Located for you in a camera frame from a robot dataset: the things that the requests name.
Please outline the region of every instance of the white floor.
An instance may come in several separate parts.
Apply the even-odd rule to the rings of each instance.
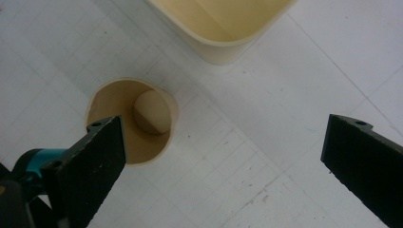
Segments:
[[[173,142],[127,167],[89,227],[385,227],[320,162],[330,113],[403,144],[403,2],[299,0],[233,64],[143,0],[0,0],[0,160],[85,134],[120,77],[177,99]]]

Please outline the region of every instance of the beige cup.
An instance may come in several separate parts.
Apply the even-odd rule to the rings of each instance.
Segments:
[[[240,54],[296,0],[144,0],[205,61],[224,65]]]
[[[123,78],[103,85],[92,97],[86,124],[122,116],[126,164],[157,159],[169,145],[178,105],[165,91],[140,80]]]

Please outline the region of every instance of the hole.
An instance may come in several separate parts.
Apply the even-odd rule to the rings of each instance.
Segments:
[[[358,125],[366,125],[367,123],[365,123],[365,122],[355,122],[356,124],[358,124]]]
[[[101,123],[97,122],[97,123],[93,123],[91,126],[100,126]]]

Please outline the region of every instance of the beige container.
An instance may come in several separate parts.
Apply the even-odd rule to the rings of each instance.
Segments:
[[[126,164],[156,160],[164,152],[178,119],[178,106],[165,91],[143,81],[118,79],[102,86],[92,97],[86,124],[122,116]]]
[[[295,0],[145,0],[212,64],[234,61]]]

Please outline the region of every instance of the tile grout line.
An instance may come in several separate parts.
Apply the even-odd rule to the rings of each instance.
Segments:
[[[184,216],[185,219],[188,219],[189,222],[191,222],[193,225],[195,225],[195,226],[197,227],[197,225],[192,221],[192,219],[190,219],[190,217],[189,217],[186,213],[184,213],[184,212],[178,207],[178,205],[177,205],[178,203],[173,202],[173,201],[169,198],[169,196],[167,196],[166,193],[162,192],[161,189],[160,189],[157,185],[155,185],[155,183],[154,183],[153,181],[149,180],[148,177],[145,176],[145,175],[142,173],[142,171],[140,171],[139,175],[142,175],[143,178],[144,178],[151,186],[153,186],[154,189],[156,189],[157,191],[159,191],[159,192],[161,193],[161,195],[164,196],[165,199],[166,199],[168,202],[170,202],[170,203],[173,205],[173,207],[174,207],[178,212],[180,212],[180,213]]]
[[[50,81],[47,81],[46,79],[44,79],[44,78],[38,73],[38,71],[37,71],[29,62],[27,62],[27,60],[26,60],[24,57],[22,57],[19,53],[15,52],[15,50],[13,49],[13,47],[11,47],[9,44],[7,44],[7,42],[6,42],[6,45],[11,49],[12,52],[14,52],[15,54],[17,54],[17,55],[22,59],[22,61],[23,61],[30,69],[33,70],[34,74],[31,75],[31,77],[38,77],[39,79],[43,80],[43,81],[45,82],[44,87],[45,87],[45,86],[50,86],[50,83],[49,83]],[[62,94],[60,94],[60,91],[56,90],[56,89],[53,88],[52,86],[51,86],[51,89],[52,89],[56,94],[58,94],[58,95],[60,96],[60,98],[61,98],[64,102],[66,102],[66,103],[69,105],[69,107],[70,107],[72,110],[74,110],[74,112],[75,112],[76,114],[78,114],[79,116],[81,116],[81,115],[80,115],[80,112],[79,112],[71,103],[69,103],[69,102],[66,100],[66,98],[65,98],[64,96],[62,96]],[[39,97],[39,95],[41,94],[42,91],[43,91],[43,89],[42,89],[42,90],[39,90],[39,91],[36,91],[35,95],[34,95],[33,98],[32,98],[32,101],[34,101],[35,99],[37,99],[37,98]],[[18,120],[18,117],[20,117],[21,115],[23,115],[23,113],[25,112],[25,110],[27,110],[28,108],[29,108],[29,106],[24,107],[23,111],[18,114],[18,116],[16,117],[16,119],[15,119],[10,125],[13,125],[13,124]]]
[[[277,175],[274,179],[272,179],[271,181],[269,181],[268,183],[266,183],[266,184],[263,186],[263,189],[261,189],[259,192],[257,192],[257,194],[256,194],[255,196],[253,196],[250,200],[248,200],[248,201],[239,209],[239,211],[237,211],[236,213],[234,213],[234,215],[232,215],[232,216],[222,225],[222,227],[225,227],[225,225],[228,224],[228,222],[229,222],[233,217],[235,217],[238,213],[240,213],[246,206],[248,206],[249,204],[253,204],[254,199],[255,199],[258,195],[260,195],[260,194],[261,194],[262,192],[264,192],[264,191],[267,192],[266,188],[267,188],[268,186],[270,186],[272,183],[276,182],[283,174],[284,174],[284,173],[281,173],[280,175]]]
[[[225,121],[231,127],[231,129],[234,130],[244,140],[244,142],[253,149],[253,151],[257,155],[262,157],[267,164],[274,165],[278,171],[282,171],[282,169],[279,167],[279,165],[277,165],[268,155],[263,153],[262,150],[255,144],[255,142],[252,141],[248,136],[246,136],[243,133],[243,131],[241,131],[239,129],[239,127],[236,124],[234,124],[230,120],[230,118],[217,107],[216,103],[213,100],[206,97],[206,95],[204,93],[202,94],[202,98],[215,110],[215,112],[217,114],[219,114],[219,116],[222,118],[222,120]]]
[[[232,131],[236,132],[237,134],[239,133],[239,131],[236,129],[236,127],[234,127],[232,123],[229,123],[229,122],[228,122],[226,116],[225,116],[225,117],[222,117],[222,113],[220,113],[219,111],[217,111],[217,108],[215,107],[215,104],[212,103],[212,101],[210,101],[209,99],[207,99],[206,97],[204,97],[203,94],[200,94],[200,93],[199,93],[198,95],[195,95],[195,97],[196,97],[196,96],[200,96],[200,97],[210,106],[210,108],[212,108],[217,114],[219,114],[219,116],[221,117],[221,119],[222,119],[226,124],[228,124],[228,125],[231,127]],[[234,151],[237,150],[238,148],[240,148],[243,144],[246,144],[246,145],[249,145],[249,146],[252,147],[253,152],[254,152],[255,154],[259,155],[259,153],[257,152],[257,150],[248,142],[248,140],[246,140],[245,137],[243,137],[242,135],[240,135],[240,137],[243,139],[243,143],[241,143],[239,146],[237,146],[237,148],[235,148]],[[213,171],[214,171],[214,170],[220,172],[217,167],[214,167]],[[250,201],[250,200],[252,200],[252,199],[255,198],[255,197],[256,197],[256,196],[253,196],[251,199],[246,199],[246,200]]]
[[[129,15],[127,15],[127,13],[126,13],[117,3],[115,3],[115,0],[112,0],[111,2],[112,2],[112,4],[128,19],[129,22],[131,22],[133,25],[136,25],[136,27],[139,28],[139,31],[140,31],[146,38],[148,38],[149,40],[151,40],[150,36],[149,36],[144,30],[142,30],[142,28],[139,27],[139,26],[137,25],[137,23],[136,23]],[[155,45],[155,47],[156,47],[158,50],[161,51],[161,53],[159,54],[159,56],[158,56],[157,58],[159,58],[159,57],[163,54],[163,52],[164,52],[171,44],[172,44],[172,39],[170,39],[169,42],[168,42],[164,47],[161,47],[161,46],[159,46],[159,45]]]
[[[295,159],[292,163],[290,163],[290,165],[288,167],[286,167],[284,169],[284,171],[281,173],[287,173],[292,167],[294,167],[294,165],[300,161],[303,157],[305,157],[317,144],[319,144],[320,142],[323,142],[325,139],[325,136],[321,136],[319,137],[318,140],[316,140],[307,150],[305,150],[302,155],[300,155],[297,159]]]
[[[145,181],[147,181],[148,184],[150,184],[156,191],[158,191],[158,192],[161,194],[160,198],[161,198],[161,197],[165,197],[165,199],[166,199],[168,202],[172,203],[172,205],[174,205],[174,207],[175,207],[181,214],[183,214],[183,216],[184,216],[186,219],[189,219],[189,218],[187,217],[187,215],[184,214],[184,213],[177,207],[177,205],[174,204],[174,203],[165,195],[165,193],[160,190],[160,188],[158,188],[151,180],[148,179],[148,177],[146,177],[146,176],[142,173],[142,171],[139,171],[139,175],[142,176],[143,179],[144,179]],[[128,208],[130,208],[131,206],[132,206],[132,205],[128,205],[128,206],[125,208],[125,210],[128,209]],[[151,209],[151,208],[148,208],[148,210],[144,211],[143,214],[147,213],[150,209]],[[124,214],[120,214],[117,218],[115,218],[114,220],[112,220],[112,221],[110,222],[110,224],[112,225],[114,222],[116,222],[117,220],[121,219],[121,217],[122,217],[123,215],[124,215]]]
[[[385,120],[393,126],[393,129],[396,130],[396,132],[403,137],[403,133],[400,132],[398,129],[394,127],[394,124],[386,117],[386,115],[370,100],[370,97],[374,95],[383,85],[385,85],[391,78],[400,70],[403,68],[401,66],[398,68],[392,76],[390,76],[388,79],[386,79],[383,83],[381,83],[370,95],[365,95],[365,93],[355,84],[355,82],[347,75],[344,70],[341,69],[341,67],[329,56],[329,54],[307,33],[305,29],[289,14],[287,13],[287,16],[302,30],[302,32],[314,43],[314,45],[319,48],[319,50],[326,56],[326,58],[332,62],[332,64],[344,75],[344,77],[358,90],[359,93],[361,93],[362,96],[364,96],[365,100],[370,102],[371,105],[374,106],[374,108],[385,118]]]
[[[10,2],[10,0],[5,0],[4,2],[2,2],[2,4],[0,5],[0,7],[1,7],[0,12],[6,10],[7,7],[5,7],[5,5],[6,5],[8,2]],[[17,14],[20,13],[20,11],[22,11],[22,9],[23,9],[23,7],[24,7],[25,4],[26,4],[26,3],[22,4],[21,6],[19,6],[18,11],[16,11],[16,12],[14,13],[14,15],[13,15],[11,18],[8,19],[9,21],[7,22],[7,24],[6,24],[6,26],[3,28],[3,30],[6,30],[6,29],[12,24],[12,20],[17,16]]]
[[[322,207],[321,204],[317,203],[317,201],[316,201],[314,198],[312,198],[310,195],[308,195],[308,194],[305,192],[305,190],[302,189],[302,188],[297,184],[297,182],[296,182],[288,173],[284,173],[284,174],[287,176],[287,178],[289,178],[289,179],[293,182],[293,184],[296,185],[296,187],[302,192],[302,194],[303,194],[305,197],[307,197],[314,205],[316,205],[317,207],[319,207],[320,210],[322,210],[323,212],[325,212],[325,214],[330,218],[330,220],[331,220],[337,227],[340,227],[340,226],[338,225],[338,222],[330,215],[330,213],[329,213],[324,207]]]
[[[16,30],[16,31],[17,31],[18,33],[20,33],[20,34],[24,34],[23,31],[20,31],[20,30]],[[26,40],[27,42],[29,42],[30,44],[33,45],[33,43],[31,42],[31,40],[29,40],[29,39],[27,39],[27,38],[25,38],[25,40]],[[51,79],[53,79],[53,78],[55,77],[55,75],[54,75],[51,79],[49,79],[49,80],[43,78],[35,67],[33,67],[29,62],[27,62],[27,60],[26,60],[24,57],[22,57],[19,53],[15,52],[15,50],[14,50],[12,47],[10,47],[10,48],[11,48],[11,50],[12,50],[14,53],[16,53],[18,56],[20,56],[20,57],[22,58],[23,62],[24,62],[25,64],[27,64],[27,66],[30,67],[30,68],[35,72],[35,74],[36,74],[39,78],[41,78],[42,80],[45,81],[45,84],[46,84],[47,86],[50,86],[50,81],[51,81]],[[76,50],[74,50],[73,53],[72,53],[68,58],[72,57],[72,56],[74,55],[74,52],[75,52]],[[46,57],[46,56],[43,54],[43,52],[42,52],[41,50],[37,49],[37,51],[38,51],[41,55],[43,55],[44,57]],[[60,91],[54,89],[52,86],[51,86],[51,88],[70,106],[71,109],[73,109],[78,115],[81,116],[80,111],[77,110],[70,102],[68,102],[68,101],[66,100],[66,98],[60,93]],[[34,99],[35,99],[37,96],[39,96],[39,94],[40,94],[40,92],[38,91],[37,94],[34,96]]]
[[[94,4],[94,5],[92,5],[91,7],[89,7],[89,8],[86,10],[86,13],[87,13],[92,7],[96,6],[95,3],[93,3],[93,4]],[[124,15],[125,15],[126,19],[130,20],[130,18],[129,18],[125,13],[124,13]],[[105,18],[103,18],[103,20],[101,20],[101,21],[97,24],[97,26],[91,31],[91,33],[94,32],[95,29],[98,28],[98,27],[102,24],[102,22],[105,20]],[[112,37],[113,37],[113,36],[108,37],[108,39],[107,39],[106,42],[108,42],[109,40],[111,40]],[[76,52],[78,49],[80,49],[80,47],[82,47],[84,44],[85,44],[85,42],[83,42],[80,46],[78,46],[77,48],[75,48],[75,50],[72,51],[72,53],[68,56],[68,58],[70,59],[70,58],[74,57],[75,52]],[[148,49],[149,49],[149,47],[147,47],[141,54],[145,53]],[[150,65],[144,72],[146,72],[147,70],[149,70],[151,67],[155,66],[156,63],[157,63],[157,60],[158,60],[160,57],[161,57],[161,55],[157,56],[157,58],[156,58],[156,60],[155,60],[155,63],[153,63],[152,65]],[[87,69],[87,64],[90,63],[90,62],[91,62],[91,60],[89,60],[88,62],[86,62],[85,64],[83,64],[83,68],[82,68],[82,69]],[[75,80],[75,79],[72,79],[72,80],[69,80],[69,81],[74,85],[74,80]],[[57,91],[57,90],[55,90],[55,91],[59,94],[59,96],[61,96],[61,97],[63,98],[63,100],[64,100],[65,102],[67,102],[67,103],[71,106],[72,109],[75,110],[76,113],[78,113],[78,114],[81,116],[80,111],[77,110],[72,104],[70,104],[70,103],[65,99],[65,97],[61,94],[60,91]]]
[[[21,60],[23,61],[23,63],[26,64],[27,67],[29,67],[29,68],[34,72],[32,75],[30,75],[30,78],[31,78],[31,77],[38,77],[40,80],[42,80],[42,81],[45,82],[45,85],[43,85],[43,87],[42,87],[41,90],[34,91],[34,95],[33,95],[33,97],[31,97],[31,100],[30,100],[30,101],[32,102],[32,101],[34,101],[35,99],[37,99],[37,98],[39,97],[39,95],[41,94],[41,92],[43,91],[43,89],[45,88],[45,86],[48,84],[48,82],[46,82],[46,80],[45,80],[44,78],[42,78],[42,77],[38,74],[38,72],[37,72],[29,63],[27,63],[27,61],[25,60],[25,58],[23,58],[19,53],[15,52],[15,50],[14,50],[13,47],[11,47],[9,44],[7,44],[7,42],[5,42],[5,43],[6,43],[6,45],[10,48],[10,50],[11,50],[13,53],[15,53],[19,58],[21,58]],[[18,118],[23,115],[23,113],[29,108],[29,106],[30,106],[30,104],[27,104],[27,105],[23,108],[23,110],[22,110],[20,113],[17,114],[17,116],[15,117],[15,120],[14,120],[12,123],[10,123],[10,126],[14,125],[14,124],[17,122]],[[30,131],[32,128],[33,128],[33,125],[27,130],[27,132]]]

